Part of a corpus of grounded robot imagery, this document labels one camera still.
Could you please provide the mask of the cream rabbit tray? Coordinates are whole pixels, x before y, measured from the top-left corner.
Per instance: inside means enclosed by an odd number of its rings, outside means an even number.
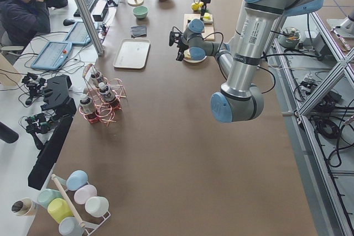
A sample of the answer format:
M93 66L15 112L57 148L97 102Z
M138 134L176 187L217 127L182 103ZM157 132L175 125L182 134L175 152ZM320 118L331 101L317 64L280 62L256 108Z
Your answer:
M149 49L148 39L123 39L113 61L113 67L140 70L145 67Z

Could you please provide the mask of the white round plate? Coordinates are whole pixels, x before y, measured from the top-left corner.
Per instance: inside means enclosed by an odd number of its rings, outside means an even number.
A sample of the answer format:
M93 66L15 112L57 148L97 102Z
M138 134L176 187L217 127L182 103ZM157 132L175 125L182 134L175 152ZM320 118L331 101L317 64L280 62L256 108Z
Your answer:
M191 63L191 64L197 64L200 62L203 62L205 59L207 58L207 56L204 56L202 59L193 59L190 55L189 49L184 51L184 61Z

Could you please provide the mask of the whole lemon upper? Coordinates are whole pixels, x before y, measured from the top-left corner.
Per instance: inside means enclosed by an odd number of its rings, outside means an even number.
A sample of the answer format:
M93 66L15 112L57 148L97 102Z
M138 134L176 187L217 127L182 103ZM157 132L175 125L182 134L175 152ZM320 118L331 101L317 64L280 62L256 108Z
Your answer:
M201 11L201 8L202 8L203 5L204 5L203 2L198 2L198 3L193 2L191 4L191 10L193 12Z

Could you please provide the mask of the bamboo cutting board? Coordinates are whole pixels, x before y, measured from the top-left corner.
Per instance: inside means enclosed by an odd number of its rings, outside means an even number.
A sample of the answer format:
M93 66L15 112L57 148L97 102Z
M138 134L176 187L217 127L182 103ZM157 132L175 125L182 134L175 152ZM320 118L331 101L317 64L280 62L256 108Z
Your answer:
M183 29L187 27L188 22L192 21L193 19L200 19L200 14L196 13L190 13L190 14L184 14L184 26ZM210 35L211 33L214 32L214 23L213 24L205 24L204 23L204 31L202 32L202 36L209 41L214 41L215 36Z

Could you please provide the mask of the grey folded cloth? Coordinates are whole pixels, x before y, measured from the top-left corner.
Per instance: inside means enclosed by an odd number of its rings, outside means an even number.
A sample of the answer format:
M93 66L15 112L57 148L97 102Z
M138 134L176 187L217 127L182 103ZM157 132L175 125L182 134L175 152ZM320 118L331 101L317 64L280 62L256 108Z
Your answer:
M147 26L146 25L136 25L131 27L131 37L146 37L147 36Z

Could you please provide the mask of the mint green bowl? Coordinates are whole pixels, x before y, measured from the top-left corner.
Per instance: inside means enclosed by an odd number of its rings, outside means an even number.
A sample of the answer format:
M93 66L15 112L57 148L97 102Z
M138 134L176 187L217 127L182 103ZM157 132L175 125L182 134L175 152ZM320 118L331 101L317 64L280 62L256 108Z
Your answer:
M145 6L137 6L133 8L132 12L137 19L144 19L148 15L148 8Z

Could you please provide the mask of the tea bottle front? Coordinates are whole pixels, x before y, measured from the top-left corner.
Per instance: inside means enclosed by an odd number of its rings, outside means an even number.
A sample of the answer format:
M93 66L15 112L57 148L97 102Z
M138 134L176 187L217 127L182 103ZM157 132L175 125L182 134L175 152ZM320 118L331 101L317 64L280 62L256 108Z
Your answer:
M98 88L99 94L101 95L101 98L105 103L108 103L113 110L120 109L120 101L108 84L100 82L98 84Z

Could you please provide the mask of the tea bottle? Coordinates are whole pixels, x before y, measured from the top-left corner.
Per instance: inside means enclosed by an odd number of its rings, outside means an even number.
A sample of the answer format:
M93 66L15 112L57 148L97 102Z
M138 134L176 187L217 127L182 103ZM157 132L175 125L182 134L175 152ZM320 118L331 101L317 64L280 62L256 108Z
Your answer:
M80 111L89 123L94 124L99 121L93 100L84 93L80 96Z
M101 95L101 98L105 103L108 103L113 110L120 109L120 101L108 84L100 82L98 84L98 88L99 94Z
M100 83L104 83L104 78L100 72L92 72L90 79L96 88L99 88Z

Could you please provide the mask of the tea bottle right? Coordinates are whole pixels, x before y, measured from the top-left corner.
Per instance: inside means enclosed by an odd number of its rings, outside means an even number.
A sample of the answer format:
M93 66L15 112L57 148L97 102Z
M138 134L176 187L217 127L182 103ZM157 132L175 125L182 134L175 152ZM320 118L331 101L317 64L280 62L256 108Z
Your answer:
M92 72L90 79L96 88L99 88L100 83L104 83L104 78L100 72Z

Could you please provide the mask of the blue teach pendant far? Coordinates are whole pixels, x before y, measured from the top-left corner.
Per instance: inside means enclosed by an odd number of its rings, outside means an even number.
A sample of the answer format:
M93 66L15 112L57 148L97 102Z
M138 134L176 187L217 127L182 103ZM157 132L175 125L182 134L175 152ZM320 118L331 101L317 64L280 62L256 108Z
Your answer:
M91 38L86 30L84 22L75 22L67 33L64 41L76 46L86 46L91 42Z

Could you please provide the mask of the blue teach pendant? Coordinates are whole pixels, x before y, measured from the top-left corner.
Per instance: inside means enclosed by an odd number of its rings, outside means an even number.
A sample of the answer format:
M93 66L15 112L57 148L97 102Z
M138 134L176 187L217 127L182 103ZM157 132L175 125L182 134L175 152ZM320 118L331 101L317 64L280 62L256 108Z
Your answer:
M84 22L75 22L67 33L64 41L76 46L86 46L91 42L91 38L86 30Z
M49 41L30 68L35 70L57 70L68 58L72 50L72 43L68 41Z

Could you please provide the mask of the tea bottle left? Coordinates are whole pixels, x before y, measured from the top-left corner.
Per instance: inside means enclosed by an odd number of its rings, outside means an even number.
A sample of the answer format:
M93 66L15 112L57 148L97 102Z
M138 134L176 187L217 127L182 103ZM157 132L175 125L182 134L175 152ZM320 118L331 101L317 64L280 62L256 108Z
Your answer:
M89 123L94 124L99 121L93 100L84 93L80 96L80 111Z

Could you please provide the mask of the blue teach pendant near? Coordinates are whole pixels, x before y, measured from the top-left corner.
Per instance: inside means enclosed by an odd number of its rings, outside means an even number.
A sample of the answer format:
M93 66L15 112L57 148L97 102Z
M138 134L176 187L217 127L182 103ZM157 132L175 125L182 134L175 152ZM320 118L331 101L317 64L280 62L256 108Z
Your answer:
M72 50L72 43L68 41L49 41L30 68L35 70L57 70L68 58Z

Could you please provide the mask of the seated person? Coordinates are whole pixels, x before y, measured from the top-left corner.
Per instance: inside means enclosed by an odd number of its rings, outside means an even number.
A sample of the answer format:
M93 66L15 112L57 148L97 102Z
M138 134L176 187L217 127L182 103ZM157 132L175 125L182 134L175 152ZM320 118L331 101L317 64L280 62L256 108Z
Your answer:
M1 23L12 45L27 46L51 32L49 8L67 5L68 0L1 0Z

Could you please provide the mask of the white cup rack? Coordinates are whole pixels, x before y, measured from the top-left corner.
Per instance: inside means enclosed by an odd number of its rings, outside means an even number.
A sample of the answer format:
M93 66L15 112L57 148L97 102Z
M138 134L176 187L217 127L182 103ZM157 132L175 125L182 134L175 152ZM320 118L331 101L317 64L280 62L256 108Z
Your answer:
M62 178L51 173L54 188L43 189L37 203L58 224L60 235L93 235L111 217L110 203L98 195L83 170Z

